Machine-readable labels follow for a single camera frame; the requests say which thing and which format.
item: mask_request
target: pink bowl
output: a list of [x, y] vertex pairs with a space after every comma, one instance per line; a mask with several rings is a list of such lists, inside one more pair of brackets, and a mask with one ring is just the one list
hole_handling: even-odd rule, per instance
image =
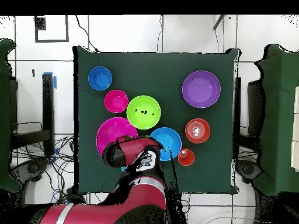
[[100, 155], [107, 144], [125, 135], [133, 138], [138, 136], [136, 128], [126, 118], [115, 117], [104, 122], [96, 134], [96, 147]]
[[111, 90], [105, 96], [104, 104], [108, 111], [111, 111], [112, 113], [121, 113], [128, 106], [128, 97], [121, 90]]

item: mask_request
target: small red bowl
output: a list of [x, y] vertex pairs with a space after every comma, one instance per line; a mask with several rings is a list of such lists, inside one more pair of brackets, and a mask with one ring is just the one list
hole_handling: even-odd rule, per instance
[[183, 166], [190, 166], [195, 160], [194, 153], [190, 149], [181, 149], [178, 155], [178, 161]]
[[211, 133], [210, 126], [206, 120], [195, 118], [190, 120], [185, 128], [185, 134], [190, 142], [200, 144], [206, 141]]

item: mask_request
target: blue bowl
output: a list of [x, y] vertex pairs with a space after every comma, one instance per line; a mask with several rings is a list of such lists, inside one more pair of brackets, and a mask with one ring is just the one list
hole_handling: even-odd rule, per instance
[[171, 160], [171, 155], [173, 159], [178, 156], [182, 148], [182, 140], [174, 129], [168, 127], [158, 128], [150, 136], [160, 142], [166, 149], [166, 151], [160, 150], [160, 161], [167, 162]]
[[88, 82], [95, 90], [105, 90], [111, 85], [111, 72], [106, 67], [94, 67], [88, 74]]

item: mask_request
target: lime green bowl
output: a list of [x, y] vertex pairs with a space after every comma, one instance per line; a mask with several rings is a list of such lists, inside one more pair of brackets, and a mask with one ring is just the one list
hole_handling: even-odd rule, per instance
[[161, 116], [159, 103], [152, 97], [141, 95], [133, 98], [127, 107], [127, 118], [137, 129], [154, 127]]

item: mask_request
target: bowl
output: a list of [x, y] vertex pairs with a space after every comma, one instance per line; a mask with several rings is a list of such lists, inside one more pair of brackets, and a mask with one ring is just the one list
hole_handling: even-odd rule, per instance
[[209, 71], [195, 71], [184, 81], [184, 100], [193, 107], [206, 108], [213, 105], [221, 92], [218, 78]]
[[111, 113], [121, 113], [128, 106], [128, 97], [121, 90], [111, 90], [105, 96], [104, 104], [107, 110]]
[[161, 127], [153, 131], [150, 136], [165, 148], [165, 150], [160, 150], [160, 161], [166, 162], [178, 156], [182, 148], [182, 140], [174, 129]]
[[94, 67], [88, 74], [88, 82], [95, 90], [105, 90], [111, 85], [112, 74], [106, 67]]
[[185, 128], [185, 134], [190, 142], [200, 144], [206, 141], [211, 133], [208, 122], [202, 118], [190, 120]]
[[137, 129], [154, 127], [161, 116], [159, 103], [152, 97], [141, 95], [133, 98], [127, 107], [127, 118]]
[[102, 155], [104, 148], [110, 142], [114, 142], [122, 136], [135, 138], [138, 136], [138, 133], [136, 128], [126, 118], [115, 117], [105, 121], [96, 134], [96, 147], [100, 155]]
[[178, 155], [178, 161], [183, 166], [190, 166], [195, 160], [194, 153], [190, 149], [181, 149]]

